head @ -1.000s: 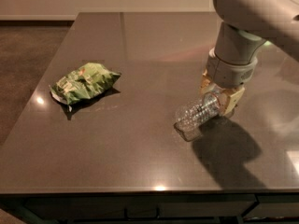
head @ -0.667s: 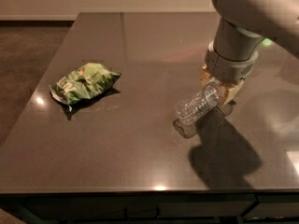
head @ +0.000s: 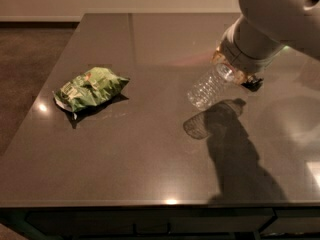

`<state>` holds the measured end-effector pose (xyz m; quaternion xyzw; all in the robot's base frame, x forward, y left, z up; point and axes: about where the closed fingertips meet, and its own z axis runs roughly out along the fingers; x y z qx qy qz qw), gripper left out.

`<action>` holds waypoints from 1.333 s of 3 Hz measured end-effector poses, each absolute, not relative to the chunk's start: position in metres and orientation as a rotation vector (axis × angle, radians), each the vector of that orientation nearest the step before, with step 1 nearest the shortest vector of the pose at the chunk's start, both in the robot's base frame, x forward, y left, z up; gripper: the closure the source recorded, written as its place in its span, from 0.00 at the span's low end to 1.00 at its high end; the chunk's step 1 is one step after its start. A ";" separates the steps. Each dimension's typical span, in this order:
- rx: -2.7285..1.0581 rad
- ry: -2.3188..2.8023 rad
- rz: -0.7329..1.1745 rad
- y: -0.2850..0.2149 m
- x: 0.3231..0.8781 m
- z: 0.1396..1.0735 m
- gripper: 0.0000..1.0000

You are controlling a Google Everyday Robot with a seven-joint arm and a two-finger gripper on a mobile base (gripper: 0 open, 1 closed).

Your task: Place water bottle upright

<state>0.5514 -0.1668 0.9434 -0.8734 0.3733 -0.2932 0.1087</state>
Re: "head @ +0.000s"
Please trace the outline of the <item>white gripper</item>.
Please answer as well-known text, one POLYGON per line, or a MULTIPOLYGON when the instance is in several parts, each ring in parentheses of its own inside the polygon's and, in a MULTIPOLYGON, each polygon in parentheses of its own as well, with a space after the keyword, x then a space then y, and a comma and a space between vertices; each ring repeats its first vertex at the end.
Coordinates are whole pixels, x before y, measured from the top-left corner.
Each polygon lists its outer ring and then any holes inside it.
POLYGON ((253 81, 254 73, 264 70, 284 46, 254 28, 240 16, 223 34, 219 50, 211 57, 211 64, 230 63, 231 82, 237 85, 253 81))

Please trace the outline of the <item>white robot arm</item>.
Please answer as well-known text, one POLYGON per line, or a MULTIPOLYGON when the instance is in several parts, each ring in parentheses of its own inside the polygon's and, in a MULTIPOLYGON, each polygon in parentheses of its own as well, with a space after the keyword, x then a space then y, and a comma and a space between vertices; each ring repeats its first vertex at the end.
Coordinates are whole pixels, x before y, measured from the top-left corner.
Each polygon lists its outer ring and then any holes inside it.
POLYGON ((213 56, 236 84, 252 82, 286 46, 320 59, 319 0, 238 0, 240 17, 213 56))

